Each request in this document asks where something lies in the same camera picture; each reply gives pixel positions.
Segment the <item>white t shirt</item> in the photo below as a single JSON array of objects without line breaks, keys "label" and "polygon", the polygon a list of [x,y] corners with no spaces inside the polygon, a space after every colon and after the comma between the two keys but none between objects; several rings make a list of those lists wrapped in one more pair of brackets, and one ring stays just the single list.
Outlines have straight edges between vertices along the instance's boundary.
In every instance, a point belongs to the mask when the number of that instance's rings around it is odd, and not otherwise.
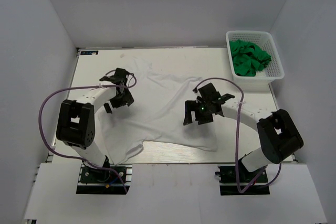
[{"label": "white t shirt", "polygon": [[155,141],[217,150],[213,124],[183,125],[185,101],[195,100],[193,88],[202,80],[193,75],[156,73],[148,61],[132,58],[122,68],[137,79],[130,89],[134,102],[108,114],[97,113],[103,142],[111,163],[122,164],[143,150],[143,142]]}]

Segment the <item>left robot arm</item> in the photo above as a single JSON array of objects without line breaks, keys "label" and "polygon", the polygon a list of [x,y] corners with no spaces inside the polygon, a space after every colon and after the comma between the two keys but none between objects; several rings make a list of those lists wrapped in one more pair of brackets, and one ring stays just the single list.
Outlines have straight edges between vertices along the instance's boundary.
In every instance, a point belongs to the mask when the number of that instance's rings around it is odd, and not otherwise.
[{"label": "left robot arm", "polygon": [[129,89],[96,88],[76,100],[64,100],[60,106],[56,138],[77,152],[101,182],[110,178],[108,158],[95,143],[95,113],[103,107],[108,114],[113,109],[130,106],[134,98]]}]

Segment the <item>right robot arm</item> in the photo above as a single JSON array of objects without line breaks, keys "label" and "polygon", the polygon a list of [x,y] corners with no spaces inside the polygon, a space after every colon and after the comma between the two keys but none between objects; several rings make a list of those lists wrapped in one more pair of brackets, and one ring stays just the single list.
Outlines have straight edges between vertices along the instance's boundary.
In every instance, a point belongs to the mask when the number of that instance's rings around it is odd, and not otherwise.
[{"label": "right robot arm", "polygon": [[237,175],[242,181],[250,181],[262,168],[280,164],[301,149],[303,139],[286,110],[267,112],[239,101],[232,94],[221,95],[212,83],[195,89],[195,100],[185,101],[184,125],[196,121],[199,125],[211,123],[214,115],[235,119],[255,130],[260,147],[238,160]]}]

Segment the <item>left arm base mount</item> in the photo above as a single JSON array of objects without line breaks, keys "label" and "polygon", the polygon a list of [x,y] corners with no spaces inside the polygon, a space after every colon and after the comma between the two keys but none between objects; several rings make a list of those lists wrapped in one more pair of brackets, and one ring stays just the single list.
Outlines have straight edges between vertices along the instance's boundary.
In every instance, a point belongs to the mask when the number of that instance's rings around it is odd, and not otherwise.
[{"label": "left arm base mount", "polygon": [[126,195],[121,180],[111,171],[81,165],[77,195]]}]

